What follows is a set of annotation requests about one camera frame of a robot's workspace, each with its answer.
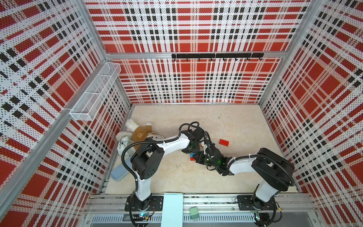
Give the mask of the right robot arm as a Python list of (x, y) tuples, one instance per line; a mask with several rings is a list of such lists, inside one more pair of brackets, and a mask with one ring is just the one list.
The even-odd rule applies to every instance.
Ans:
[(251, 198), (255, 206), (266, 204), (275, 195), (295, 185), (294, 165), (267, 148), (261, 148), (254, 155), (225, 157), (209, 141), (202, 142), (202, 146), (203, 150), (192, 156), (196, 163), (212, 167), (221, 176), (254, 172), (263, 179)]

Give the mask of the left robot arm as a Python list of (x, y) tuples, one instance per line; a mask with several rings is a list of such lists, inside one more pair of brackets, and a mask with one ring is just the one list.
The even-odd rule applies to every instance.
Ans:
[(203, 135), (199, 122), (192, 122), (182, 124), (174, 137), (163, 140), (147, 138), (125, 146), (119, 156), (135, 179), (136, 189), (131, 198), (139, 203), (150, 202), (151, 177), (158, 170), (162, 158), (179, 150), (185, 154), (200, 152)]

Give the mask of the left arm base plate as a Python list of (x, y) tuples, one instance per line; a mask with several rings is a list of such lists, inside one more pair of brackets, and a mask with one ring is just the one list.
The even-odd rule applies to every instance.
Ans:
[(164, 204), (163, 196), (151, 195), (146, 200), (140, 201), (136, 196), (130, 195), (127, 198), (125, 211), (162, 211)]

